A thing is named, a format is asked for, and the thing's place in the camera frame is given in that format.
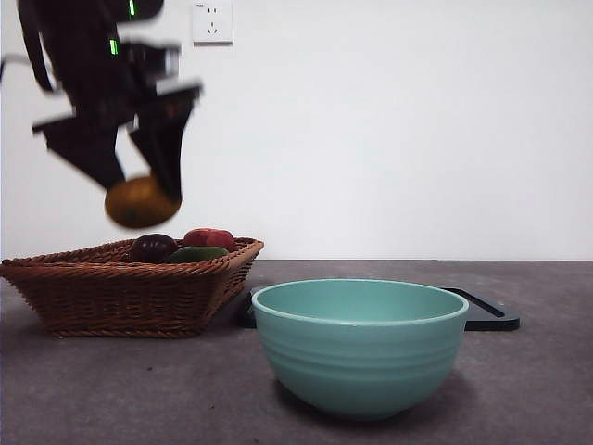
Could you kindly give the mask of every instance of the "electrical socket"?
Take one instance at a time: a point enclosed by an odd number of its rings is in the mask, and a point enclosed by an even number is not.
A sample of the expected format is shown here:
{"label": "electrical socket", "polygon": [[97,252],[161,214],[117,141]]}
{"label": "electrical socket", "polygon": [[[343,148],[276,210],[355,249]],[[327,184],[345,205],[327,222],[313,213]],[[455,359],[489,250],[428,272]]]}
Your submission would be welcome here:
{"label": "electrical socket", "polygon": [[194,44],[231,45],[233,43],[233,4],[198,2],[193,16]]}

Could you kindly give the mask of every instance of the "teal bowl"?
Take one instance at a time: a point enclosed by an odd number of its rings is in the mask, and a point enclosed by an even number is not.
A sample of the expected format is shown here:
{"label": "teal bowl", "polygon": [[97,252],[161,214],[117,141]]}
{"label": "teal bowl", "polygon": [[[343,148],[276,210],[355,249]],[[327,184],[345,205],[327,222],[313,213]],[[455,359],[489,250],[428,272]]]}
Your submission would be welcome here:
{"label": "teal bowl", "polygon": [[320,410],[356,420],[390,417],[439,387],[469,306],[436,287],[360,279],[269,286],[252,303],[278,380]]}

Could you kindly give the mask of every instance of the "wicker basket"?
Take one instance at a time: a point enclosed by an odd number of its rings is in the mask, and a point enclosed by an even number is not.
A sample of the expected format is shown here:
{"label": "wicker basket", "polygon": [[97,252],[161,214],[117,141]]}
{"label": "wicker basket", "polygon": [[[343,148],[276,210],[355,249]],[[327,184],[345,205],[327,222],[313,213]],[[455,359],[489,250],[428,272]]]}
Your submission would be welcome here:
{"label": "wicker basket", "polygon": [[56,337],[193,337],[236,296],[263,248],[235,238],[237,249],[211,261],[126,261],[133,240],[34,258],[4,260],[15,286]]}

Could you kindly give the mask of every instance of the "table surface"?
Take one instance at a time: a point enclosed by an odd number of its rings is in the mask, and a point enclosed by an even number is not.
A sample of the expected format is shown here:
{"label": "table surface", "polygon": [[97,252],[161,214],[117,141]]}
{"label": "table surface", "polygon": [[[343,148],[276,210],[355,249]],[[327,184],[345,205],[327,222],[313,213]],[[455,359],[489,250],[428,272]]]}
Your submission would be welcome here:
{"label": "table surface", "polygon": [[277,382],[242,294],[189,339],[53,338],[2,287],[2,430],[12,444],[591,444],[593,262],[256,261],[247,288],[359,277],[459,287],[521,314],[512,332],[466,332],[422,404],[355,423]]}

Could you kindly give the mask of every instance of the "black tray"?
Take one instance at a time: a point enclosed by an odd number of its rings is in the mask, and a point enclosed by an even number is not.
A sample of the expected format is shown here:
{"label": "black tray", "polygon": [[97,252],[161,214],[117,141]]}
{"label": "black tray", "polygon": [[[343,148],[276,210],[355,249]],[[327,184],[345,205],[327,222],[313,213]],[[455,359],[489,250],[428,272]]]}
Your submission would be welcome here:
{"label": "black tray", "polygon": [[[267,286],[258,286],[251,289],[243,301],[239,311],[239,324],[246,328],[255,328],[256,319],[251,307],[251,297],[260,289]],[[469,292],[456,287],[442,287],[443,290],[453,292],[467,299],[470,303],[468,318],[465,323],[466,331],[513,331],[520,326],[519,314],[502,303],[491,299],[477,297]]]}

